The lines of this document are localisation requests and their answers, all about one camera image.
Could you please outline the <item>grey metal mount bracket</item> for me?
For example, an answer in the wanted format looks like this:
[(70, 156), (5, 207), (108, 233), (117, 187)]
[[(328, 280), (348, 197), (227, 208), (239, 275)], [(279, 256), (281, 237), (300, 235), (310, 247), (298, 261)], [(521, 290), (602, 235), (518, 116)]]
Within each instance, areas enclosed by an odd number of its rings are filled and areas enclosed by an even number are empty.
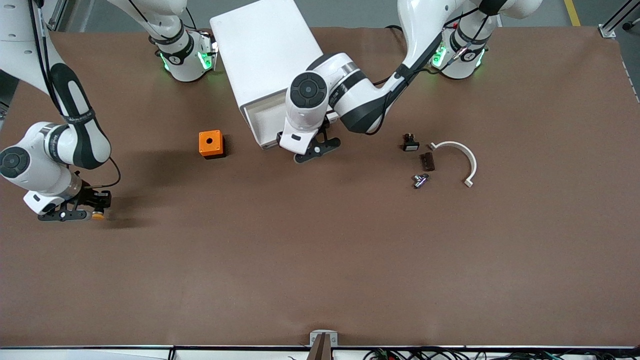
[(317, 329), (310, 333), (310, 350), (306, 360), (334, 360), (333, 350), (339, 345), (338, 332)]

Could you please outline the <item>orange box with hole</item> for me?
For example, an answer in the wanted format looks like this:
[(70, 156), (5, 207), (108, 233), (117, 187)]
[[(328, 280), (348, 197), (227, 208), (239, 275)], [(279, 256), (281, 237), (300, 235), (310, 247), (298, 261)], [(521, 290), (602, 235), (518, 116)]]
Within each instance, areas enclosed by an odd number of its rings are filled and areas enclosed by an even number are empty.
[(226, 138), (219, 129), (202, 131), (198, 134), (198, 152), (202, 158), (212, 160), (227, 156)]

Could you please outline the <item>aluminium frame profile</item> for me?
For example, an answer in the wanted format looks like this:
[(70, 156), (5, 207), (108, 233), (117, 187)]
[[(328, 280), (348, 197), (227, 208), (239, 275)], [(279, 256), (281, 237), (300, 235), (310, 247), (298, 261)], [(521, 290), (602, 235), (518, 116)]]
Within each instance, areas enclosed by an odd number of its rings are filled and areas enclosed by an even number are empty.
[(50, 31), (57, 31), (63, 21), (69, 0), (43, 0), (42, 18)]
[(617, 9), (614, 14), (604, 23), (599, 23), (598, 30), (603, 38), (615, 38), (615, 30), (621, 27), (624, 31), (628, 31), (640, 22), (640, 18), (629, 20), (633, 14), (638, 11), (640, 0), (625, 0), (622, 6)]

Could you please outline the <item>white curved plastic clamp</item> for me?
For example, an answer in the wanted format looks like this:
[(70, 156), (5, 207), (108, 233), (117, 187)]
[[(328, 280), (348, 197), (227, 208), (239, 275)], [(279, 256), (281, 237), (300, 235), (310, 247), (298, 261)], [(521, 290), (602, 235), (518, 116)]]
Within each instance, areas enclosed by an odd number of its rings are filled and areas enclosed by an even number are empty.
[(469, 164), (470, 164), (470, 172), (467, 175), (467, 177), (465, 178), (464, 184), (468, 188), (473, 187), (473, 185), (474, 185), (473, 178), (476, 175), (477, 170), (478, 170), (478, 161), (477, 161), (476, 156), (474, 155), (473, 151), (471, 151), (471, 149), (468, 146), (466, 146), (466, 145), (464, 145), (464, 144), (462, 144), (460, 142), (457, 142), (457, 141), (443, 141), (443, 142), (440, 142), (440, 143), (431, 142), (429, 144), (429, 148), (432, 151), (436, 151), (436, 150), (439, 150), (440, 148), (445, 148), (445, 147), (450, 147), (450, 148), (457, 149), (457, 150), (461, 151), (462, 153), (464, 153), (464, 155), (466, 155), (467, 160), (469, 161)]

